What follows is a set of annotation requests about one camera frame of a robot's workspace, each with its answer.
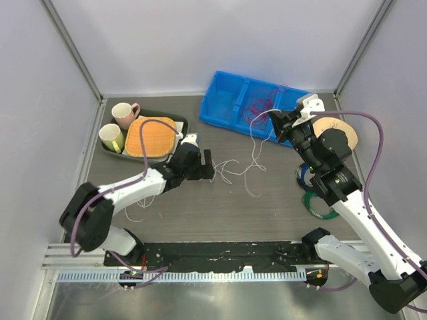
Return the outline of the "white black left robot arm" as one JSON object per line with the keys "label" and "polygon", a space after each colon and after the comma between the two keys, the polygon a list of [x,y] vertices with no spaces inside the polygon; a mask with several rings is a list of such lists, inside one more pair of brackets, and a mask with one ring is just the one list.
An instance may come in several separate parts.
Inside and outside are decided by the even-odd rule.
{"label": "white black left robot arm", "polygon": [[178,146],[169,161],[147,166],[143,173],[112,183],[80,185],[59,218],[59,224],[70,236],[71,245],[81,251],[103,249],[117,255],[126,265],[137,265],[144,246],[128,229],[112,223],[121,210],[145,199],[157,197],[181,185],[185,180],[212,179],[214,168],[211,151],[200,150],[191,143]]}

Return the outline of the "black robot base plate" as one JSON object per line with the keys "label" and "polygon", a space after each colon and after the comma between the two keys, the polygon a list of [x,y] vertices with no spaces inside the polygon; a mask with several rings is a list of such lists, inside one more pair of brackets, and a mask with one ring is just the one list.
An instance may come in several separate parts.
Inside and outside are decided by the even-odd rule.
{"label": "black robot base plate", "polygon": [[326,264],[330,262],[300,242],[261,241],[146,243],[136,266],[167,266],[171,273],[239,273],[250,266],[255,273],[275,273]]}

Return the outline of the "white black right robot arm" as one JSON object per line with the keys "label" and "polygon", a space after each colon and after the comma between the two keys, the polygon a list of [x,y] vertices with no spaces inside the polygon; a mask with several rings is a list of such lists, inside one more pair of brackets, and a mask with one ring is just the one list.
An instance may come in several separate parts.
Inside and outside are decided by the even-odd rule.
{"label": "white black right robot arm", "polygon": [[327,129],[314,133],[311,118],[295,110],[272,110],[270,119],[278,142],[289,141],[310,168],[315,193],[335,210],[369,249],[363,254],[317,228],[302,239],[308,263],[334,263],[367,286],[383,310],[395,314],[426,291],[426,262],[385,222],[369,199],[368,184],[346,167],[352,153],[346,134]]}

